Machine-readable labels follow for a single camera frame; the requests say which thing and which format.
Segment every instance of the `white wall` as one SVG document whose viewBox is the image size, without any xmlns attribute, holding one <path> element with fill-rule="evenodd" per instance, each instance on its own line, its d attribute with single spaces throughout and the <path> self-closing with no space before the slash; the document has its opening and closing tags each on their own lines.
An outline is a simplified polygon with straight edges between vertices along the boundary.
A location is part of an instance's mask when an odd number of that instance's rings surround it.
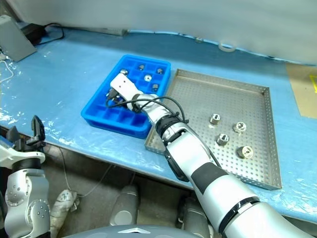
<svg viewBox="0 0 317 238">
<path fill-rule="evenodd" d="M 24 21 L 172 31 L 317 64 L 317 0 L 7 0 Z"/>
</svg>

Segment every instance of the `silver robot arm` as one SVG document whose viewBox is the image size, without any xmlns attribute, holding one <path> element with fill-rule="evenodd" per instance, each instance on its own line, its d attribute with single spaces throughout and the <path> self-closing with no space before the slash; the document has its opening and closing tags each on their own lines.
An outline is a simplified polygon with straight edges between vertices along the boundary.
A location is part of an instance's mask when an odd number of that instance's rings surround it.
<svg viewBox="0 0 317 238">
<path fill-rule="evenodd" d="M 190 181 L 212 226 L 227 238 L 312 238 L 296 228 L 234 175 L 212 163 L 212 153 L 201 138 L 177 115 L 144 99 L 122 73 L 111 87 L 130 110 L 142 108 L 166 146 L 165 157 L 176 177 Z"/>
<path fill-rule="evenodd" d="M 50 237 L 49 183 L 41 170 L 45 134 L 37 116 L 32 120 L 32 130 L 34 136 L 26 141 L 16 127 L 6 138 L 0 136 L 0 167 L 12 170 L 5 193 L 8 212 L 4 222 L 10 238 Z"/>
</svg>

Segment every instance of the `table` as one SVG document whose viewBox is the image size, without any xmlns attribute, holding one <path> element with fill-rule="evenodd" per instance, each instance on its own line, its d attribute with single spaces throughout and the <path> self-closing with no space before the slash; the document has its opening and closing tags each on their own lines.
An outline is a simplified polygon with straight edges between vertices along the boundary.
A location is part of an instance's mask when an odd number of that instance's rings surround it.
<svg viewBox="0 0 317 238">
<path fill-rule="evenodd" d="M 31 119 L 43 120 L 46 141 L 90 157 L 191 188 L 145 140 L 89 126 L 80 112 L 124 54 L 167 60 L 176 69 L 210 74 L 270 88 L 283 189 L 250 185 L 283 215 L 317 222 L 317 120 L 300 116 L 285 63 L 167 34 L 125 37 L 65 30 L 63 40 L 37 47 L 1 84 L 0 124 L 32 135 Z M 0 64 L 4 76 L 4 64 Z"/>
</svg>

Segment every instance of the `perforated metal sheet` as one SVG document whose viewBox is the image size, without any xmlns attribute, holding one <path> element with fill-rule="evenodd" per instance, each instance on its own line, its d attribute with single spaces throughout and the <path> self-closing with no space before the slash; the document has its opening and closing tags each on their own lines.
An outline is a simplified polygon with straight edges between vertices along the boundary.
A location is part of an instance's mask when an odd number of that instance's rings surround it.
<svg viewBox="0 0 317 238">
<path fill-rule="evenodd" d="M 269 88 L 179 69 L 167 94 L 182 105 L 189 125 L 225 170 L 255 186 L 269 190 L 282 188 Z M 177 110 L 170 101 L 164 103 Z M 216 126 L 209 122 L 214 113 L 221 116 Z M 247 125 L 242 134 L 232 129 L 239 121 Z M 225 146 L 216 143 L 220 133 L 230 137 Z M 237 148 L 245 145 L 253 148 L 253 158 L 241 159 L 236 154 Z M 163 143 L 153 129 L 145 146 L 156 153 L 164 152 Z"/>
</svg>

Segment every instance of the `yellow tape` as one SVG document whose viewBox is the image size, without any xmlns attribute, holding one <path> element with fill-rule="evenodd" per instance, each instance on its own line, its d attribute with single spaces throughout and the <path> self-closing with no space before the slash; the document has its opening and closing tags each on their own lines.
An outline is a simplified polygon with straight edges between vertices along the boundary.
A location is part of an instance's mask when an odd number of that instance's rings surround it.
<svg viewBox="0 0 317 238">
<path fill-rule="evenodd" d="M 317 75 L 309 75 L 309 77 L 311 78 L 311 81 L 313 83 L 315 93 L 317 93 L 317 83 L 315 82 L 315 79 L 317 79 Z"/>
</svg>

